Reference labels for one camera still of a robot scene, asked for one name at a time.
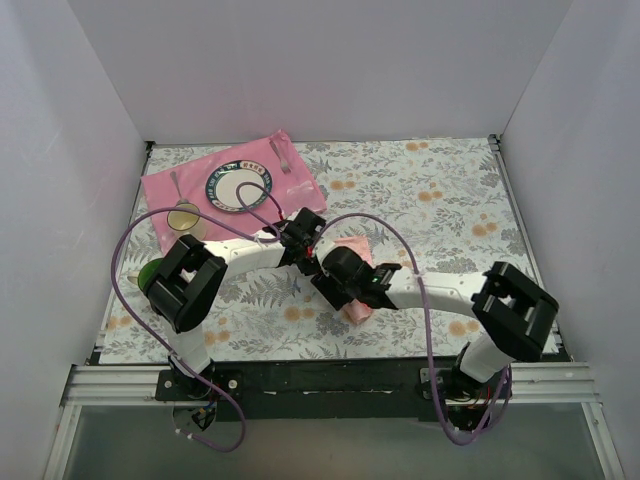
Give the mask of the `salmon pink satin napkin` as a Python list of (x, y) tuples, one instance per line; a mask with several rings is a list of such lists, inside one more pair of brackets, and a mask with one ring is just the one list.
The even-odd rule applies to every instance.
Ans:
[[(335, 240), (337, 246), (345, 246), (358, 254), (370, 266), (373, 265), (369, 242), (364, 236), (343, 237)], [(373, 310), (364, 303), (353, 300), (341, 308), (342, 314), (353, 325), (360, 325), (373, 314)]]

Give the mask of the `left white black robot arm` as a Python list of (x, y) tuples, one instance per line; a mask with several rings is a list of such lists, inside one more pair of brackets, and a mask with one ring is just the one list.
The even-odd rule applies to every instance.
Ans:
[(200, 241), (188, 234), (162, 258), (145, 265), (137, 286), (163, 319), (170, 346), (173, 384), (193, 400), (213, 386), (214, 362), (205, 345), (202, 323), (225, 280), (261, 270), (296, 266), (307, 276), (320, 271), (311, 245), (326, 221), (303, 208), (248, 238)]

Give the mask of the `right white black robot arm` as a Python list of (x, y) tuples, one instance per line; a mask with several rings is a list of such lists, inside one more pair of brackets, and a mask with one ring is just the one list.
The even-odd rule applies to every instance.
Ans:
[(427, 285), (408, 267), (371, 266), (333, 242), (311, 258), (319, 266), (312, 284), (335, 309), (357, 300), (372, 309), (426, 307), (476, 319), (484, 333), (463, 348), (442, 383), (451, 396), (475, 397), (512, 362), (538, 362), (559, 311), (557, 300), (507, 262), (484, 273), (437, 273)]

